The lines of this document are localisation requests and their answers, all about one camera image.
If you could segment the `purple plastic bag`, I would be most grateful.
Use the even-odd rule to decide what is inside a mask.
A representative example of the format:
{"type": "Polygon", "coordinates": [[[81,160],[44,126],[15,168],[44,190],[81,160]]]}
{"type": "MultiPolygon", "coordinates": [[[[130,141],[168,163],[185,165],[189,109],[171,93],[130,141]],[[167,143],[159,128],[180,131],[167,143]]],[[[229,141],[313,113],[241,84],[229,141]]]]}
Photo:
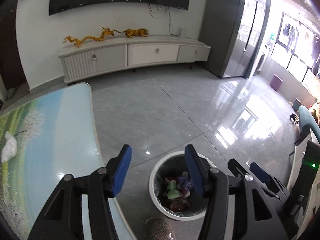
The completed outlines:
{"type": "Polygon", "coordinates": [[[185,191],[190,191],[191,189],[193,189],[193,184],[191,182],[191,179],[189,178],[188,171],[184,171],[180,176],[178,176],[177,187],[179,189],[184,189],[185,191]]]}

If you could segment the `clear white plastic bag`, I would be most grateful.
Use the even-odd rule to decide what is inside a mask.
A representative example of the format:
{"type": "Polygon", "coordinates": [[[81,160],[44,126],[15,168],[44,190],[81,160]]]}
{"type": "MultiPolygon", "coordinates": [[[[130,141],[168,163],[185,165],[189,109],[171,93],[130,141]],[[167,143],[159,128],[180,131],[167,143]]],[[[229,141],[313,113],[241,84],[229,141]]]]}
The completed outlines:
{"type": "Polygon", "coordinates": [[[17,140],[10,133],[5,133],[6,143],[1,151],[1,163],[6,163],[11,160],[17,154],[17,140]]]}

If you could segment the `red biscuit snack bag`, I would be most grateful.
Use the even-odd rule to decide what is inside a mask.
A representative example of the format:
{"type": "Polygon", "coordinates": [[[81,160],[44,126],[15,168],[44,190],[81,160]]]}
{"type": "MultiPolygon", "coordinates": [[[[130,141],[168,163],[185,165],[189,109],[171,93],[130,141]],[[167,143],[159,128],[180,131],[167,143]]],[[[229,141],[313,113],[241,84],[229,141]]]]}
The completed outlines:
{"type": "Polygon", "coordinates": [[[185,209],[189,209],[191,204],[186,198],[174,198],[171,200],[170,210],[172,212],[182,212],[185,209]]]}

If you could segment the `light green plastic bag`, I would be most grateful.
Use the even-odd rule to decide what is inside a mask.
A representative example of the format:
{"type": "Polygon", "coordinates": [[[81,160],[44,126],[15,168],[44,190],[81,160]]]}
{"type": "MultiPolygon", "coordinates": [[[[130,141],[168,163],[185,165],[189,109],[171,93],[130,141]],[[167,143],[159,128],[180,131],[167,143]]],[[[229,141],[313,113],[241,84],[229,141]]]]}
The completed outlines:
{"type": "Polygon", "coordinates": [[[167,185],[167,192],[165,194],[169,200],[182,198],[183,193],[180,191],[180,183],[176,180],[170,180],[167,185]]]}

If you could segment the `white round trash bin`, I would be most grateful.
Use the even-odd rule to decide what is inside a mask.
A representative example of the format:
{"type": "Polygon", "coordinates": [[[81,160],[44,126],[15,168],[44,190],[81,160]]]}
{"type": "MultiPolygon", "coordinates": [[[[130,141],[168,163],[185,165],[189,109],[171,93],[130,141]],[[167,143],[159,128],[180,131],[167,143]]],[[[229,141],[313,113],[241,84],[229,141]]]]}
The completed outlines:
{"type": "Polygon", "coordinates": [[[148,188],[155,207],[167,218],[192,221],[206,213],[208,200],[196,193],[183,151],[169,153],[157,162],[148,188]]]}

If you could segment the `purple stool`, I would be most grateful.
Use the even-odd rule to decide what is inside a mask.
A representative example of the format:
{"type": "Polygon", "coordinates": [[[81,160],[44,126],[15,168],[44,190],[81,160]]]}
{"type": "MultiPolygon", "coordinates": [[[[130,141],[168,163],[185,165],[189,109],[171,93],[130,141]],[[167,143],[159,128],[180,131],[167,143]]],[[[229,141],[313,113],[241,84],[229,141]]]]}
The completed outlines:
{"type": "Polygon", "coordinates": [[[282,84],[283,80],[278,75],[274,74],[270,82],[270,87],[277,92],[282,84]]]}

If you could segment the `white washing machine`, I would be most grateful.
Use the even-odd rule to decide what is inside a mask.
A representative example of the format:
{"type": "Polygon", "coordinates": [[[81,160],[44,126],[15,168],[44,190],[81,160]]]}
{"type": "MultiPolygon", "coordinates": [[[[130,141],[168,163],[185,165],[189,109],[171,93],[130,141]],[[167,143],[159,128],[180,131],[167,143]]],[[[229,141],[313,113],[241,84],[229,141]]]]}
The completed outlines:
{"type": "Polygon", "coordinates": [[[255,69],[254,75],[258,75],[261,72],[261,70],[262,70],[262,68],[263,68],[263,66],[264,66],[264,64],[265,64],[265,62],[266,62],[271,50],[272,50],[272,45],[271,44],[267,43],[267,44],[262,46],[262,51],[260,52],[260,54],[258,56],[258,64],[257,64],[257,67],[255,69]]]}

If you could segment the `grey slippers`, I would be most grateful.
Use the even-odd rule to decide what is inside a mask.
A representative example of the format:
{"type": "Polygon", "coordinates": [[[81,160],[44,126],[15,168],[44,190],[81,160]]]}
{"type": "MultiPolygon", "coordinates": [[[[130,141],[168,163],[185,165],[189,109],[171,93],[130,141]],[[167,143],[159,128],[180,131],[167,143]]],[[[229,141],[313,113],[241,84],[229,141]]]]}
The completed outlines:
{"type": "Polygon", "coordinates": [[[14,97],[16,92],[17,92],[17,87],[9,89],[7,91],[7,96],[5,98],[5,101],[11,100],[14,97]]]}

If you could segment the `dark brown entrance door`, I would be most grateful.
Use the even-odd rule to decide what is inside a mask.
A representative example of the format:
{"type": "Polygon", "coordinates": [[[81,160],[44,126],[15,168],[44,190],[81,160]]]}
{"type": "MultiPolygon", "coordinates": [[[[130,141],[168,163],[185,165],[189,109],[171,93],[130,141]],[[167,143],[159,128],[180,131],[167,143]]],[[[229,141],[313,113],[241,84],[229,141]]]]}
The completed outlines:
{"type": "Polygon", "coordinates": [[[1,78],[6,90],[26,83],[16,37],[17,0],[1,6],[1,78]]]}

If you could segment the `grey tall cabinet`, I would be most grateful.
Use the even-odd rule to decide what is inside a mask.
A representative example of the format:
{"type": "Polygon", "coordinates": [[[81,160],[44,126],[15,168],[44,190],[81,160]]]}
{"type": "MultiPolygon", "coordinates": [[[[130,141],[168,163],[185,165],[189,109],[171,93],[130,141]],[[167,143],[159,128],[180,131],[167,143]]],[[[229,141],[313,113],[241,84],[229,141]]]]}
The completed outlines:
{"type": "Polygon", "coordinates": [[[249,78],[266,0],[207,0],[199,41],[211,47],[204,67],[219,78],[249,78]]]}

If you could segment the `white TV cabinet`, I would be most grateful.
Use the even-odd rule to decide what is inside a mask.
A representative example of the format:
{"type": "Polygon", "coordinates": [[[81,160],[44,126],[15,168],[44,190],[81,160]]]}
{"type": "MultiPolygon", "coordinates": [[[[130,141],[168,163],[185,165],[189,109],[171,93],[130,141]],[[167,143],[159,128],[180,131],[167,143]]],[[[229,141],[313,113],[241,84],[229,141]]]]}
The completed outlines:
{"type": "Polygon", "coordinates": [[[115,37],[61,50],[65,83],[102,74],[176,63],[206,62],[210,46],[191,38],[174,36],[115,37]]]}

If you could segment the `golden tiger figurine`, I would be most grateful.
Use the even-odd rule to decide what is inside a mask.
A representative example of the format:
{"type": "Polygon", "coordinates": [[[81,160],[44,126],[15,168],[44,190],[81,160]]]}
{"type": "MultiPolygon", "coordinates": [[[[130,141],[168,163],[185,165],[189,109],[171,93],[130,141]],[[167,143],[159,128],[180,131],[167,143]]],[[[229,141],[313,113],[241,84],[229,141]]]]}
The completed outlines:
{"type": "Polygon", "coordinates": [[[133,38],[133,37],[148,37],[149,31],[145,28],[141,29],[127,29],[123,31],[126,37],[133,38]]]}

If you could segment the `golden dragon figurine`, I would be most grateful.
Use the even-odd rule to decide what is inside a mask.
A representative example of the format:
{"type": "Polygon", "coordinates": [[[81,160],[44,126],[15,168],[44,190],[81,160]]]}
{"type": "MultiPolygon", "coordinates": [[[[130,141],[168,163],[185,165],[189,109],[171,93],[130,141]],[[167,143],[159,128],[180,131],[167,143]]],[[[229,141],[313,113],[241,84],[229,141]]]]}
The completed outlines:
{"type": "Polygon", "coordinates": [[[103,41],[106,40],[106,38],[108,36],[114,36],[114,31],[111,30],[110,28],[102,27],[101,34],[98,37],[96,37],[96,36],[86,36],[86,37],[84,37],[82,39],[78,39],[78,38],[74,38],[74,37],[71,37],[71,36],[66,36],[63,39],[63,44],[65,44],[67,42],[70,42],[70,43],[74,44],[76,47],[79,48],[87,40],[93,40],[95,42],[103,42],[103,41]]]}

